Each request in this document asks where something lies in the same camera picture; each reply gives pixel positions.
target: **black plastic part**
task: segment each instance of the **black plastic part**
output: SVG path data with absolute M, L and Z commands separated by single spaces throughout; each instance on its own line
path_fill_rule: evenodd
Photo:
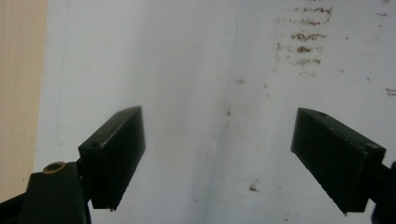
M 0 224 L 17 223 L 23 205 L 24 193 L 0 203 Z
M 396 162 L 382 178 L 382 188 L 377 194 L 377 203 L 372 215 L 373 224 L 396 223 Z
M 89 224 L 75 162 L 53 174 L 32 174 L 19 215 L 20 224 Z
M 140 106 L 116 113 L 79 146 L 79 170 L 93 208 L 117 208 L 145 148 Z
M 363 212 L 378 190 L 386 150 L 324 113 L 298 109 L 291 151 L 343 213 Z

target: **beige wall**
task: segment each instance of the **beige wall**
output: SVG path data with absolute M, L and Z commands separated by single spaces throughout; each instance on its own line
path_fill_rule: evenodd
M 0 1 L 0 202 L 23 193 L 35 158 L 47 1 Z

